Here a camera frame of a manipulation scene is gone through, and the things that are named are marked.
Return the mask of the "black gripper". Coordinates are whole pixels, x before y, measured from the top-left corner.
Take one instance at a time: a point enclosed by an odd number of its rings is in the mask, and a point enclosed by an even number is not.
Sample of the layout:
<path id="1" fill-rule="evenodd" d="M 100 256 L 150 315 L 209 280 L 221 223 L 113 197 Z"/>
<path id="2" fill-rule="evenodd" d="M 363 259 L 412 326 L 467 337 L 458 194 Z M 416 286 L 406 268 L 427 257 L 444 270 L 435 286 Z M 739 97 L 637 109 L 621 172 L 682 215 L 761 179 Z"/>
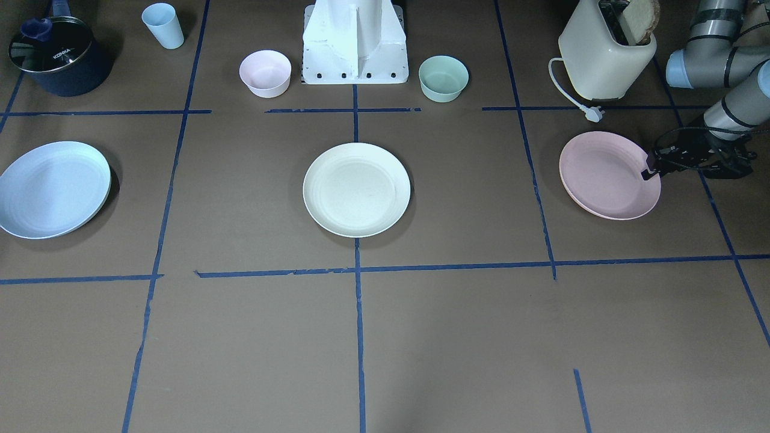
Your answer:
<path id="1" fill-rule="evenodd" d="M 723 131 L 734 140 L 715 135 L 719 129 L 673 129 L 654 142 L 654 152 L 646 157 L 644 181 L 656 175 L 696 171 L 712 180 L 739 180 L 753 173 L 756 153 L 746 148 L 751 135 Z"/>

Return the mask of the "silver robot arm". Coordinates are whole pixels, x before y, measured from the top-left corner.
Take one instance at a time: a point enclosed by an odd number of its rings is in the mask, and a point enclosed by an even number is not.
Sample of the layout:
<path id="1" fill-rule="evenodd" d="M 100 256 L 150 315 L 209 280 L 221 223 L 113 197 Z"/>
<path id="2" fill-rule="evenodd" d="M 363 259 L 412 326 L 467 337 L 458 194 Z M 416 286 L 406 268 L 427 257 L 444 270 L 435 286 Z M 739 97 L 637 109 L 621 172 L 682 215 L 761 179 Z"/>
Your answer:
<path id="1" fill-rule="evenodd" d="M 742 1 L 699 2 L 688 43 L 669 57 L 667 83 L 691 90 L 724 87 L 728 93 L 675 129 L 673 143 L 653 145 L 643 180 L 685 170 L 715 180 L 753 172 L 756 154 L 746 145 L 769 117 L 769 51 L 735 44 L 742 35 L 743 10 Z"/>

